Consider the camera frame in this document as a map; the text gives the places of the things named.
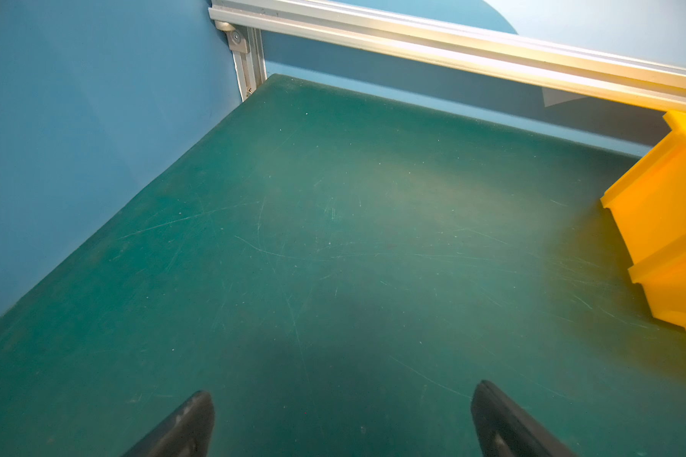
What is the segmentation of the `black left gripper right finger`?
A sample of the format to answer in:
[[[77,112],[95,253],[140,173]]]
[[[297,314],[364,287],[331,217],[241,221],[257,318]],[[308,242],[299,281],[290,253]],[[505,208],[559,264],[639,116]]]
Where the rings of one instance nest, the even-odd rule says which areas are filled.
[[[471,414],[483,456],[575,456],[494,383],[474,390]]]

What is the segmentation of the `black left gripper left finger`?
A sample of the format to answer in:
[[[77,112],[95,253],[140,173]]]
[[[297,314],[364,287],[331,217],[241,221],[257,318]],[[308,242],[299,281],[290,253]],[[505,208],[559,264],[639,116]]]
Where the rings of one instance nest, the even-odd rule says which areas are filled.
[[[125,457],[208,455],[215,427],[211,394],[198,390],[124,453]]]

